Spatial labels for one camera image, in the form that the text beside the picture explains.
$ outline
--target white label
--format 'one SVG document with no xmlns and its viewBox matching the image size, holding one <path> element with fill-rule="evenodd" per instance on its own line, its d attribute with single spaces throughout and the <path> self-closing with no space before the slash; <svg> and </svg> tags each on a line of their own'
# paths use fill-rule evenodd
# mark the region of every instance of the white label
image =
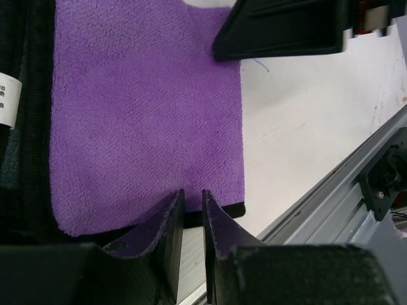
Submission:
<svg viewBox="0 0 407 305">
<path fill-rule="evenodd" d="M 21 81 L 0 73 L 0 123 L 11 129 L 17 120 L 22 85 Z"/>
</svg>

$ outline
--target hole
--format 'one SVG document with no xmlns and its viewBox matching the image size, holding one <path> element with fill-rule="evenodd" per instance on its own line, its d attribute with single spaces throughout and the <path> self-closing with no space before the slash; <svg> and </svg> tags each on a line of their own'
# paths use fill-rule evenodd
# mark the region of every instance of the hole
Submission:
<svg viewBox="0 0 407 305">
<path fill-rule="evenodd" d="M 123 241 L 114 241 L 112 243 L 108 243 L 106 246 L 103 247 L 103 250 L 106 251 L 117 251 L 127 247 L 127 244 Z"/>
</svg>

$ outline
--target black mounting bracket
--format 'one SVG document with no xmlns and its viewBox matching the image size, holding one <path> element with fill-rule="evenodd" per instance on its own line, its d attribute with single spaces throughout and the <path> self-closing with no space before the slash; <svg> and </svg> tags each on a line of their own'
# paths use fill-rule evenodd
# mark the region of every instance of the black mounting bracket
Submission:
<svg viewBox="0 0 407 305">
<path fill-rule="evenodd" d="M 376 257 L 355 245 L 267 245 L 202 194 L 211 305 L 400 304 Z"/>
<path fill-rule="evenodd" d="M 407 128 L 400 128 L 358 176 L 364 202 L 383 220 L 401 191 L 407 190 Z"/>
<path fill-rule="evenodd" d="M 212 51 L 217 61 L 339 53 L 343 31 L 386 36 L 405 7 L 406 0 L 237 0 Z"/>
</svg>

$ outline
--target gray metal frame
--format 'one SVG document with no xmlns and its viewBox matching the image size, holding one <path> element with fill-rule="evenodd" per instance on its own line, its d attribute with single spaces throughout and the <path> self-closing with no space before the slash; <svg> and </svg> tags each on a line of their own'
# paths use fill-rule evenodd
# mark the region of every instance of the gray metal frame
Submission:
<svg viewBox="0 0 407 305">
<path fill-rule="evenodd" d="M 407 304 L 403 281 L 407 272 L 407 238 L 397 231 L 389 213 L 383 221 L 375 220 L 363 203 L 362 191 L 356 181 L 372 157 L 404 126 L 407 126 L 407 106 L 258 238 L 269 245 L 355 243 L 368 247 L 382 263 L 401 304 Z M 195 300 L 194 305 L 206 304 L 202 292 L 195 294 Z"/>
</svg>

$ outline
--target black fabric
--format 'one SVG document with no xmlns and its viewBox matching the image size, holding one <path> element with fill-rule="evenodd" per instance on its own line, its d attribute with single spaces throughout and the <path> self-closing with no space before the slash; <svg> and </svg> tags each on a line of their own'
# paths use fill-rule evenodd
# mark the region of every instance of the black fabric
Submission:
<svg viewBox="0 0 407 305">
<path fill-rule="evenodd" d="M 27 27 L 27 22 L 25 21 L 26 20 L 24 20 L 24 26 Z M 15 128 L 10 130 L 3 164 L 1 164 L 0 167 L 0 187 L 6 189 L 20 189 L 21 127 L 22 122 L 24 122 L 24 106 L 27 101 L 27 47 L 27 36 L 24 35 L 21 54 L 22 58 L 18 73 L 18 80 L 23 84 L 18 107 L 18 116 Z"/>
<path fill-rule="evenodd" d="M 25 1 L 0 1 L 0 72 L 18 78 L 25 29 Z M 0 161 L 3 162 L 10 128 L 0 125 Z"/>
<path fill-rule="evenodd" d="M 32 0 L 28 10 L 27 103 L 22 128 L 21 186 L 24 217 L 43 243 L 66 241 L 50 207 L 50 138 L 55 3 Z"/>
</svg>

